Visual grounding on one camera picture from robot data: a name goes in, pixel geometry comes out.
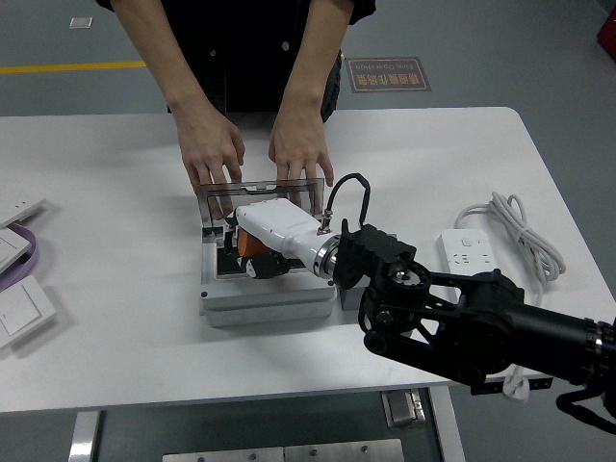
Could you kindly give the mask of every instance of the yellow floor line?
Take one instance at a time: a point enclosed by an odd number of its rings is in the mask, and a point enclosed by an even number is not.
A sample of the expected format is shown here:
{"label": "yellow floor line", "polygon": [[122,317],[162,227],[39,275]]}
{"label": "yellow floor line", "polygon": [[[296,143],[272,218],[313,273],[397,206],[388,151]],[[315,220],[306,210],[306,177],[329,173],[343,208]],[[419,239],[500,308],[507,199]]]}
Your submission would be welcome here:
{"label": "yellow floor line", "polygon": [[0,74],[24,74],[32,72],[66,72],[69,70],[126,69],[145,67],[143,61],[119,61],[113,63],[12,65],[0,67]]}

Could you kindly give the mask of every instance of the floor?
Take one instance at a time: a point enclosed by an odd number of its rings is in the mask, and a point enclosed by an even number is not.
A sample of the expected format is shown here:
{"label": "floor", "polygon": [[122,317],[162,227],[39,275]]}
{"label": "floor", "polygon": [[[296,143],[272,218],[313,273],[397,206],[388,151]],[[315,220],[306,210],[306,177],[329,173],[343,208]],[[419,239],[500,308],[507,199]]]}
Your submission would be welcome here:
{"label": "floor", "polygon": [[[616,62],[596,41],[615,3],[381,0],[374,16],[348,31],[344,53],[419,57],[431,91],[357,94],[344,74],[339,109],[507,106],[518,111],[616,295]],[[73,16],[92,16],[92,27],[70,30]],[[116,18],[93,0],[64,0],[60,7],[45,0],[1,0],[0,43],[0,67],[139,59]],[[0,116],[165,111],[144,68],[0,73]],[[556,410],[555,398],[572,388],[555,381],[551,390],[518,405],[451,387],[467,460],[612,460],[614,437]],[[200,425],[212,448],[276,444],[280,439],[272,434],[286,435],[281,438],[291,444],[308,437],[349,441],[355,435],[389,435],[378,405],[375,394],[361,394],[207,409],[115,410],[106,417],[98,455],[99,460],[161,460],[153,449],[157,442],[168,438],[189,450],[187,432]],[[601,409],[599,402],[593,405]],[[67,460],[74,419],[72,413],[0,417],[0,461]],[[270,433],[248,425],[263,421]],[[215,434],[207,430],[211,427]],[[411,442],[407,460],[438,460],[438,451],[418,434],[400,433]],[[416,452],[414,441],[421,447]]]}

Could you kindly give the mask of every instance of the black shirt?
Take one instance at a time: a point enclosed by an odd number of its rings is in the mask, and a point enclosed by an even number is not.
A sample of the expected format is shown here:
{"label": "black shirt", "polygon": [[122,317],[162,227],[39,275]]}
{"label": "black shirt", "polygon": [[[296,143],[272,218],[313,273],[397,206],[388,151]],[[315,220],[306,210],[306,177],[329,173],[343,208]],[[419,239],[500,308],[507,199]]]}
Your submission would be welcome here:
{"label": "black shirt", "polygon": [[[112,10],[109,0],[96,2]],[[355,0],[350,24],[372,14],[375,0]],[[162,0],[171,30],[210,101],[226,112],[276,111],[291,74],[310,0]],[[327,82],[321,115],[333,112],[340,57]]]}

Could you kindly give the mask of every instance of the transparent plastic lid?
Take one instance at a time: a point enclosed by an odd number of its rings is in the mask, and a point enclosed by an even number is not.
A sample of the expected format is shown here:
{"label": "transparent plastic lid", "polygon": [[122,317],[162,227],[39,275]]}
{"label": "transparent plastic lid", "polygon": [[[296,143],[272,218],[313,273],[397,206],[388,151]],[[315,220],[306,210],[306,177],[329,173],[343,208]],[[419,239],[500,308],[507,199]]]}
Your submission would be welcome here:
{"label": "transparent plastic lid", "polygon": [[286,197],[304,211],[321,219],[324,180],[278,180],[199,185],[195,187],[204,232],[217,233],[224,219],[240,206]]}

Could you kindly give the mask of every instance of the black cable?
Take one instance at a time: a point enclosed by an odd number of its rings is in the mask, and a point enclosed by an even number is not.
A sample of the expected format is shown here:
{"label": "black cable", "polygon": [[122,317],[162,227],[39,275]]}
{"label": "black cable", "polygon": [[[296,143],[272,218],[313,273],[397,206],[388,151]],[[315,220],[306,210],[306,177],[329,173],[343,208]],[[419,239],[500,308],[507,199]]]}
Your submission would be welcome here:
{"label": "black cable", "polygon": [[350,173],[348,175],[343,176],[340,180],[338,180],[338,183],[336,183],[334,188],[331,190],[331,194],[329,195],[329,199],[327,200],[327,208],[325,209],[325,211],[326,212],[328,211],[331,213],[331,209],[334,205],[334,197],[336,196],[338,189],[346,181],[352,178],[359,181],[361,185],[364,187],[364,198],[362,200],[362,210],[359,214],[359,226],[362,227],[364,225],[364,219],[366,219],[366,214],[368,213],[368,203],[370,202],[370,183],[360,173]]}
{"label": "black cable", "polygon": [[566,393],[556,399],[556,407],[565,414],[569,414],[580,422],[589,424],[599,428],[607,433],[616,435],[616,424],[612,423],[603,417],[598,416],[590,409],[584,406],[575,405],[574,402],[584,399],[595,398],[601,394],[601,390],[584,389],[571,393]]}

